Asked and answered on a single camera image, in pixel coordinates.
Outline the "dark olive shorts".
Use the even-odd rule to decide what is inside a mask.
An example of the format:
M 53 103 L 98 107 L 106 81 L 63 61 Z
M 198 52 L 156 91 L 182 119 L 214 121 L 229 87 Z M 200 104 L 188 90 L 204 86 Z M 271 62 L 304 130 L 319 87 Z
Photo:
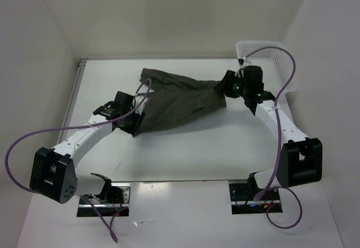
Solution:
M 140 133 L 179 128 L 227 106 L 225 96 L 214 90 L 219 81 L 142 69 L 140 81 L 148 78 L 152 91 L 147 95 Z

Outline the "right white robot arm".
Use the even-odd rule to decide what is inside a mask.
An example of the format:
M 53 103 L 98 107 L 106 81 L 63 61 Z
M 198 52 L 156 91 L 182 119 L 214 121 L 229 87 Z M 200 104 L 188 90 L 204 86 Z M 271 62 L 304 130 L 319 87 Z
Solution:
M 275 96 L 264 90 L 261 67 L 245 66 L 238 72 L 229 70 L 214 90 L 229 98 L 243 98 L 245 106 L 278 140 L 280 149 L 274 168 L 254 173 L 254 181 L 246 186 L 252 199 L 261 198 L 267 188 L 294 187 L 321 180 L 321 141 L 297 128 L 275 103 Z

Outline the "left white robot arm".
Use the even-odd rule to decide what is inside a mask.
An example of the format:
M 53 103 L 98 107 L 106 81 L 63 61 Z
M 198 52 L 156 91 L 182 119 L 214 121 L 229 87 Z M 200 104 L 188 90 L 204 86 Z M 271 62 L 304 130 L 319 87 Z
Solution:
M 72 136 L 34 156 L 30 189 L 61 204 L 73 196 L 92 195 L 98 202 L 112 197 L 111 179 L 98 174 L 81 176 L 75 169 L 100 140 L 116 129 L 136 136 L 145 117 L 147 95 L 117 92 L 115 99 L 97 108 L 87 123 Z

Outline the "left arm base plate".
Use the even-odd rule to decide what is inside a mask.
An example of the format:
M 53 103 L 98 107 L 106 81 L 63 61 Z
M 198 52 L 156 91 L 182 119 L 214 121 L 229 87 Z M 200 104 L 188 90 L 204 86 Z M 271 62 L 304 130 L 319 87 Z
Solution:
M 131 187 L 131 183 L 113 182 L 110 194 L 103 199 L 93 194 L 85 195 L 86 200 L 79 199 L 76 216 L 97 217 L 97 213 L 89 203 L 91 202 L 103 217 L 128 217 Z

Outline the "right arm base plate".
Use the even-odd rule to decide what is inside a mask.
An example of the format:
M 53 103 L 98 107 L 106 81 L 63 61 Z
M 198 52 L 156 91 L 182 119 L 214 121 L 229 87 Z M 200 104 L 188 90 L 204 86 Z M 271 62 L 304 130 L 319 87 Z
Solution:
M 256 192 L 250 192 L 246 180 L 229 182 L 232 215 L 282 213 L 280 195 L 277 190 L 268 191 L 264 199 L 254 201 Z

